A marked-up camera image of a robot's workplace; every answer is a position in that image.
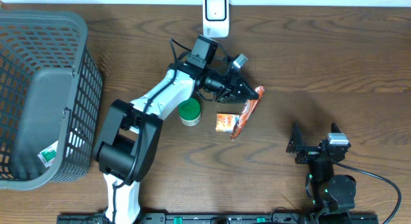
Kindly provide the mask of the red chocolate bar wrapper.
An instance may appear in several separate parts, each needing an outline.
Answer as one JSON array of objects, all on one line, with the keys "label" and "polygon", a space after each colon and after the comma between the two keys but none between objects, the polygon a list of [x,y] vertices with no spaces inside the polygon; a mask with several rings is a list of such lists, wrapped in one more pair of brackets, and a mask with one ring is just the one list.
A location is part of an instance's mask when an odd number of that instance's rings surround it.
[{"label": "red chocolate bar wrapper", "polygon": [[258,99],[248,99],[245,102],[243,106],[243,110],[241,111],[241,114],[239,116],[239,119],[234,125],[233,131],[231,134],[232,141],[235,140],[235,138],[237,138],[239,134],[241,134],[241,131],[243,130],[244,126],[247,124],[247,121],[249,120],[250,116],[254,113],[256,107],[261,101],[265,88],[264,86],[261,85],[261,86],[256,87],[255,91],[258,94]]}]

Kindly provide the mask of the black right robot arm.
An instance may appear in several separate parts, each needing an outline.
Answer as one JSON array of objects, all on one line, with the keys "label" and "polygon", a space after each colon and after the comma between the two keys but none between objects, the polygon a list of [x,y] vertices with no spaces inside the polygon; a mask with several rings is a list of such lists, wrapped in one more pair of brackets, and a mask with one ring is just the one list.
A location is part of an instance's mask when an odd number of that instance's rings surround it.
[{"label": "black right robot arm", "polygon": [[296,164],[308,165],[306,193],[314,204],[307,217],[310,223],[350,223],[348,211],[355,207],[356,180],[349,175],[336,175],[333,168],[345,159],[350,147],[336,123],[331,124],[330,133],[316,146],[306,145],[298,124],[293,124],[286,151],[295,154]]}]

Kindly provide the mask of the white green carton box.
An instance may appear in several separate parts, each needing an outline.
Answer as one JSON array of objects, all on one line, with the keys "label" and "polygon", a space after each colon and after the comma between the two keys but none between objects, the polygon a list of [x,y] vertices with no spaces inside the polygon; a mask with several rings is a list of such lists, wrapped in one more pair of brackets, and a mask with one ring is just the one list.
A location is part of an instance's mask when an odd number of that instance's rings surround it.
[{"label": "white green carton box", "polygon": [[54,159],[57,155],[57,147],[58,141],[55,141],[47,148],[40,151],[40,153],[37,155],[37,157],[40,159],[41,163],[43,163],[45,168],[49,168],[53,164]]}]

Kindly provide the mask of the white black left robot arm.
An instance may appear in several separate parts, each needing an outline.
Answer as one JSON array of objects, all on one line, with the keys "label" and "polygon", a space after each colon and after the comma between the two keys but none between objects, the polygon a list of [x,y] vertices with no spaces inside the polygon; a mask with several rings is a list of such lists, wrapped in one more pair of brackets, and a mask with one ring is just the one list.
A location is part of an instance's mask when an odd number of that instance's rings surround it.
[{"label": "white black left robot arm", "polygon": [[166,76],[144,96],[131,102],[114,101],[93,148],[108,187],[104,223],[133,223],[139,216],[139,184],[150,169],[163,121],[194,92],[213,94],[218,103],[244,103],[259,94],[240,74],[244,55],[224,58],[227,72],[209,68],[212,58],[176,58]]}]

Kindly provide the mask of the small orange snack packet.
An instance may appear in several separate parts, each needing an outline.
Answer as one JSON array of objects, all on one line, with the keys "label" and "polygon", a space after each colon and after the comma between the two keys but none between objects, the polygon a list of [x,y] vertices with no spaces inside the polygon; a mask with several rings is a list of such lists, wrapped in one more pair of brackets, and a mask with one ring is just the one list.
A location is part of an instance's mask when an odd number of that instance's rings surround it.
[{"label": "small orange snack packet", "polygon": [[217,132],[232,132],[239,117],[239,114],[217,113],[215,130]]}]

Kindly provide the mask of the green lid jar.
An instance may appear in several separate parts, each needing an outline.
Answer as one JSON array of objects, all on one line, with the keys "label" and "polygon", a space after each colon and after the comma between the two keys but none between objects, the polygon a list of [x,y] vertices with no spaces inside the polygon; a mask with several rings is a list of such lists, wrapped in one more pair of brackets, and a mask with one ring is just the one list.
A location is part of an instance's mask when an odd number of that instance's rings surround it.
[{"label": "green lid jar", "polygon": [[186,126],[195,126],[200,122],[201,108],[200,103],[189,98],[178,106],[179,116],[182,123]]}]

